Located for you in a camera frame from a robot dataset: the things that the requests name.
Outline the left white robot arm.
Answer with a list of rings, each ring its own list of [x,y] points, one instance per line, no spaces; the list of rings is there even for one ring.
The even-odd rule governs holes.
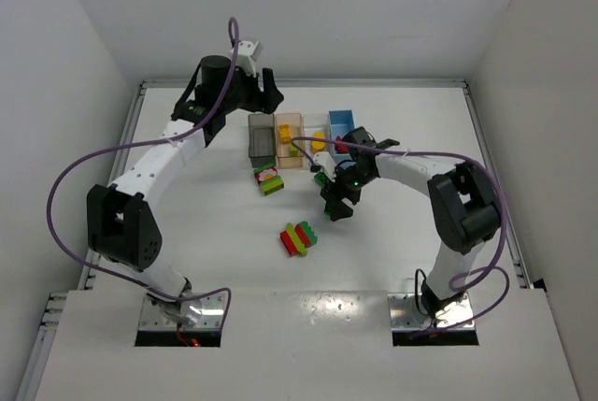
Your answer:
[[[224,56],[204,57],[159,139],[109,185],[94,185],[88,191],[90,249],[123,269],[159,303],[178,308],[194,300],[189,281],[159,256],[163,236],[152,211],[175,176],[225,126],[230,113],[242,109],[272,114],[283,99],[272,69],[256,76]]]

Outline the red curved lego piece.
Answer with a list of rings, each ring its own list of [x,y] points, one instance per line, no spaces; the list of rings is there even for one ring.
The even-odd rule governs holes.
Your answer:
[[[349,148],[343,144],[341,136],[338,136],[335,139],[335,154],[337,154],[337,155],[349,154]]]

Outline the yellow round lego piece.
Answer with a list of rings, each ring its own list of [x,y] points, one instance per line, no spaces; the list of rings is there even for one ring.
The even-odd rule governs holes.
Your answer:
[[[325,150],[326,143],[324,142],[325,134],[323,132],[316,132],[313,134],[311,141],[311,149],[314,153]]]

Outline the red white green lego stack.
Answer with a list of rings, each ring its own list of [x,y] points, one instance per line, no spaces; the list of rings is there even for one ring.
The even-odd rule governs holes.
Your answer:
[[[254,168],[253,175],[264,196],[284,188],[284,181],[273,163]]]

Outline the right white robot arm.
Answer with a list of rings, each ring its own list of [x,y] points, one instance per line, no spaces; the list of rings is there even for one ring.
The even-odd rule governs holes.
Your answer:
[[[434,318],[460,300],[479,251],[502,226],[499,197],[491,179],[463,160],[454,165],[411,154],[394,139],[376,141],[359,127],[336,141],[348,159],[336,162],[327,151],[313,156],[324,212],[331,221],[349,218],[362,188],[375,179],[391,180],[429,198],[440,247],[416,297],[418,311]]]

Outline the dark green lego brick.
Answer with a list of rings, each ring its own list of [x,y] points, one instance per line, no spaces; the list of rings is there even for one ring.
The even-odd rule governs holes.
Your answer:
[[[329,183],[328,177],[323,172],[316,173],[314,180],[321,188],[324,188]]]
[[[330,203],[326,203],[324,207],[324,214],[327,215],[330,219],[332,219],[335,215],[335,206],[331,205]]]

